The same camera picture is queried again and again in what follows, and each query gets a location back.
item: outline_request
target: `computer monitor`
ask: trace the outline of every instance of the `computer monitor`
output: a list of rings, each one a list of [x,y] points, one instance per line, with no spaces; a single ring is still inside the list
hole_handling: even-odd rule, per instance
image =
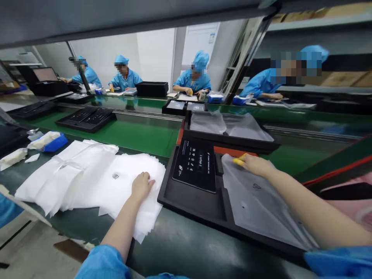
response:
[[[33,69],[39,81],[58,81],[58,78],[52,67]]]

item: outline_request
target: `translucent plastic bag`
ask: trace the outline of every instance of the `translucent plastic bag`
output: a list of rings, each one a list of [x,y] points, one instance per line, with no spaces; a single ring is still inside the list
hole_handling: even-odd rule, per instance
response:
[[[222,165],[224,186],[237,226],[307,251],[318,248],[265,178],[234,164],[228,154],[222,157]]]
[[[226,133],[229,136],[274,141],[267,132],[261,129],[254,117],[249,113],[245,115],[222,114],[222,117],[226,125]]]
[[[223,134],[226,125],[219,111],[193,112],[191,116],[190,130],[212,134]]]

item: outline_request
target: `blue work uniform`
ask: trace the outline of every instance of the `blue work uniform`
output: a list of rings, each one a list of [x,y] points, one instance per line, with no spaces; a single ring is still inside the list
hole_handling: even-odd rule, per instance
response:
[[[305,253],[305,260],[320,278],[372,278],[372,247],[357,246]],[[109,245],[93,248],[83,262],[76,279],[130,279],[128,267],[117,249]],[[148,279],[187,279],[162,273]]]
[[[128,77],[126,79],[121,73],[117,73],[108,84],[112,83],[114,87],[120,87],[120,90],[124,91],[127,87],[136,87],[136,84],[140,82],[142,82],[140,76],[128,68]]]
[[[262,93],[275,93],[282,86],[275,83],[275,70],[270,68],[255,75],[248,81],[239,96],[244,98],[250,93],[253,93],[253,97],[257,99]]]
[[[88,83],[94,83],[98,86],[98,88],[102,87],[102,83],[100,79],[98,78],[96,72],[89,66],[85,68],[84,75],[86,78],[86,81]],[[71,77],[72,81],[78,82],[78,83],[83,83],[83,80],[81,79],[80,74],[77,74],[73,77]]]
[[[0,229],[16,218],[23,209],[0,194]]]
[[[191,69],[184,71],[178,78],[173,86],[179,85],[181,87],[189,87],[193,90],[193,93],[196,94],[199,90],[209,89],[211,90],[210,78],[208,74],[203,71],[200,77],[191,84]]]

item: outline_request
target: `metal shelf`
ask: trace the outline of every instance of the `metal shelf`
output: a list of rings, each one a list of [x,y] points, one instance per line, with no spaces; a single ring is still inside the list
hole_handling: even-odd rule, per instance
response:
[[[274,23],[269,26],[267,32],[280,31],[280,30],[291,30],[291,29],[303,29],[303,28],[314,28],[314,27],[326,27],[336,26],[343,24],[355,24],[362,22],[371,22],[372,13],[365,12],[357,15],[350,15],[345,17],[325,17],[320,19],[308,19],[303,21],[293,22],[281,22]]]

